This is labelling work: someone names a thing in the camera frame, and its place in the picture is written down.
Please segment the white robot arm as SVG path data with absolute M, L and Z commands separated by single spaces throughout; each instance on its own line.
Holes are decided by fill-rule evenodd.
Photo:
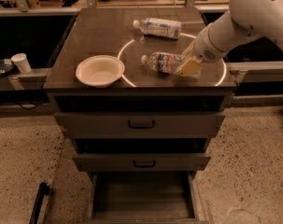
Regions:
M 177 74 L 195 76 L 202 63 L 214 63 L 263 36 L 283 51 L 283 0 L 230 0 L 229 9 L 182 52 L 185 60 Z

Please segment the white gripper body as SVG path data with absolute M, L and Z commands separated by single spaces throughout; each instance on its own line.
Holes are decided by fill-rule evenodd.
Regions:
M 221 50 L 212 41 L 211 34 L 214 32 L 213 23 L 206 26 L 193 41 L 192 55 L 198 63 L 214 63 L 222 59 L 227 52 Z

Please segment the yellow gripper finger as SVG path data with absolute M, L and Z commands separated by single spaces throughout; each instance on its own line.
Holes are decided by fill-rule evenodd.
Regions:
M 182 77 L 198 77 L 202 69 L 201 63 L 201 59 L 190 56 L 177 68 L 177 74 Z
M 186 58 L 192 57 L 192 56 L 194 55 L 194 52 L 193 52 L 194 44 L 195 44 L 195 42 L 192 41 L 192 42 L 185 48 L 185 50 L 182 52 L 182 55 L 185 56 Z

